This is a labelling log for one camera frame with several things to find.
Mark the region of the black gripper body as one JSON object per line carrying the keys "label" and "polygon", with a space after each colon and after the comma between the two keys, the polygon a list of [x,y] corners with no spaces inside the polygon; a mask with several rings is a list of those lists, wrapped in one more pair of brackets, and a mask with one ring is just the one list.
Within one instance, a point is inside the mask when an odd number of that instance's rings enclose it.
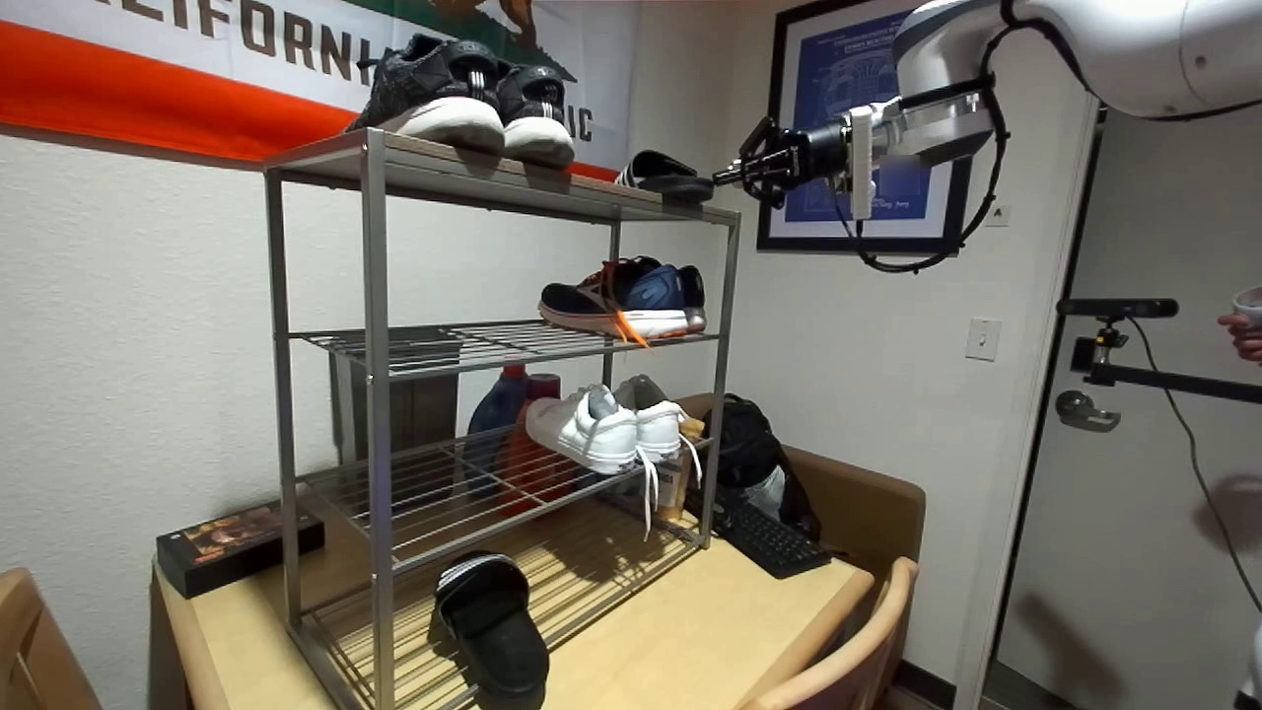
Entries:
{"label": "black gripper body", "polygon": [[798,187],[848,171],[848,126],[787,130],[760,120],[738,145],[738,187],[760,206],[781,206]]}

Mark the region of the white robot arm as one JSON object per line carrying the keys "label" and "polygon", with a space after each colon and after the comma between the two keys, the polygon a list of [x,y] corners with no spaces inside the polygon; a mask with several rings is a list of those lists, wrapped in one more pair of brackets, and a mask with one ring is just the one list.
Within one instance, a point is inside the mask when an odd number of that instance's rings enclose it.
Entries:
{"label": "white robot arm", "polygon": [[1262,104],[1262,0],[919,0],[893,37],[893,96],[813,130],[760,121],[729,176],[776,206],[886,166],[947,166],[1001,133],[997,51],[1030,37],[1107,114],[1194,121]]}

